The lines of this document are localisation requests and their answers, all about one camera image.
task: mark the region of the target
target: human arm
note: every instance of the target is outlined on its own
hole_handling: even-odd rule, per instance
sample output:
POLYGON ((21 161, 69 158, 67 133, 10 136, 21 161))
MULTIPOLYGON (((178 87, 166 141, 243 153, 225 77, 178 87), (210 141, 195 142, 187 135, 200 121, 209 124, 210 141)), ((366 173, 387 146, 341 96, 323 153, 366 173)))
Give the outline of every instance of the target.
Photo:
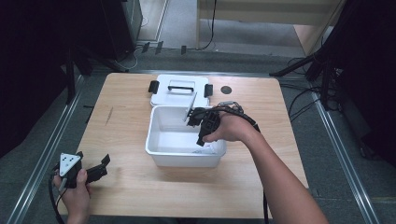
MULTIPOLYGON (((75 189, 66 189, 66 192, 62 196, 62 201, 68 211, 68 224, 84 224, 88 222, 90 216, 90 194, 91 188, 86 185, 88 175, 84 169, 79 170, 77 176, 77 186, 75 189)), ((62 179, 56 175, 53 178, 53 183, 56 188, 59 188, 62 183, 62 179)))
POLYGON ((241 141, 247 146, 276 223, 328 223, 308 190, 275 154, 261 133, 237 116, 220 113, 220 117, 218 129, 203 140, 241 141))

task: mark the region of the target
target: black stand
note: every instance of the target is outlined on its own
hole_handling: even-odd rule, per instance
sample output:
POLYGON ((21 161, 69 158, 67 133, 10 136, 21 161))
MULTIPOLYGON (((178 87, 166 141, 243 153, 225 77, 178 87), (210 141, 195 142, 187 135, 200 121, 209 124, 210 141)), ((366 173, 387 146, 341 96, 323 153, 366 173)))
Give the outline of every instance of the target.
POLYGON ((320 74, 323 74, 320 101, 326 110, 329 109, 327 105, 327 96, 331 75, 337 64, 336 57, 342 50, 343 40, 348 35, 347 27, 351 25, 351 18, 355 17, 357 14, 360 4, 361 1, 359 0, 347 0, 338 22, 335 24, 329 37, 319 50, 279 72, 269 74, 270 77, 283 77, 299 67, 312 63, 305 77, 308 81, 314 81, 320 74))

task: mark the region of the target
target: white plastic box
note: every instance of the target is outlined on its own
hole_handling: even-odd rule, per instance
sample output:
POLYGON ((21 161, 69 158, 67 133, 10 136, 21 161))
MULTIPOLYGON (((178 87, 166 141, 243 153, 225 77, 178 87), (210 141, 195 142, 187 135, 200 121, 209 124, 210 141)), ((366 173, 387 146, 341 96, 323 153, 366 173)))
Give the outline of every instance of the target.
POLYGON ((151 111, 146 151, 158 166, 216 167, 226 152, 219 140, 196 144, 200 126, 187 126, 183 121, 187 107, 156 105, 151 111))

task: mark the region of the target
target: metal frame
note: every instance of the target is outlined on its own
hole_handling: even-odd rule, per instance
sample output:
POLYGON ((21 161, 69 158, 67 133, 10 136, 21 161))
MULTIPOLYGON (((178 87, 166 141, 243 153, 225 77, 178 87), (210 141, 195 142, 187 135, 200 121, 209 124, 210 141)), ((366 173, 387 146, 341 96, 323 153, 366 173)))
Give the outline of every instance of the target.
POLYGON ((67 126, 71 116, 73 115, 73 112, 79 100, 79 96, 81 94, 82 87, 85 84, 85 80, 86 78, 83 76, 78 77, 76 84, 76 96, 64 108, 64 112, 62 113, 58 123, 55 126, 55 129, 53 130, 49 138, 48 143, 46 144, 43 152, 41 153, 35 169, 33 170, 30 178, 26 182, 26 185, 22 190, 21 196, 18 199, 17 204, 15 205, 14 210, 12 211, 7 223, 22 223, 30 204, 35 197, 35 193, 37 192, 37 189, 45 173, 47 172, 50 160, 53 157, 56 147, 58 146, 64 134, 64 129, 67 126))
MULTIPOLYGON (((133 74, 166 74, 179 76, 210 76, 210 77, 270 77, 268 73, 232 73, 232 72, 206 72, 206 71, 169 71, 169 70, 138 70, 133 74)), ((290 74, 286 77, 277 77, 278 80, 305 80, 305 77, 298 74, 290 74)))
POLYGON ((332 141, 335 154, 337 155, 338 160, 341 163, 341 167, 343 168, 344 174, 346 175, 346 180, 349 183, 349 186, 359 206, 359 209, 361 210, 361 214, 365 222, 380 223, 379 218, 374 210, 373 204, 371 203, 370 197, 367 194, 366 189, 363 186, 361 179, 355 170, 355 167, 353 166, 352 160, 347 154, 347 149, 344 146, 344 143, 340 135, 338 134, 334 123, 332 122, 331 115, 324 109, 321 102, 318 101, 319 96, 317 93, 312 93, 312 97, 316 101, 320 117, 322 118, 326 131, 332 141))

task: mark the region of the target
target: black mechanical device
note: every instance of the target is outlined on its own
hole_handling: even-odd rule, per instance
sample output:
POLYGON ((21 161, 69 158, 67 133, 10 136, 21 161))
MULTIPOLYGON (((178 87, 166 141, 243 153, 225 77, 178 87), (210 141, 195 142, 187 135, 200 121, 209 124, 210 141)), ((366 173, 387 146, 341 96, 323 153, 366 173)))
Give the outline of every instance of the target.
MULTIPOLYGON (((58 202, 62 198, 63 194, 67 189, 74 189, 77 186, 77 176, 81 167, 81 160, 83 158, 82 152, 78 152, 76 155, 61 154, 59 162, 52 168, 52 174, 49 178, 49 196, 52 202, 52 207, 55 211, 56 219, 59 223, 64 223, 59 212, 58 212, 58 202), (52 180, 59 172, 59 176, 62 179, 61 186, 59 187, 59 192, 61 196, 59 197, 57 203, 55 202, 53 191, 52 191, 52 180)), ((87 181, 86 184, 93 181, 98 181, 102 176, 107 175, 107 165, 110 163, 110 157, 108 154, 102 159, 101 164, 94 166, 87 170, 87 181)))
POLYGON ((244 113, 241 105, 234 101, 221 102, 212 108, 206 109, 203 107, 190 108, 187 114, 189 121, 187 125, 198 126, 201 125, 201 130, 198 134, 197 145, 203 146, 202 138, 205 135, 213 133, 220 126, 219 112, 223 111, 241 117, 247 120, 258 132, 260 132, 259 125, 244 113))

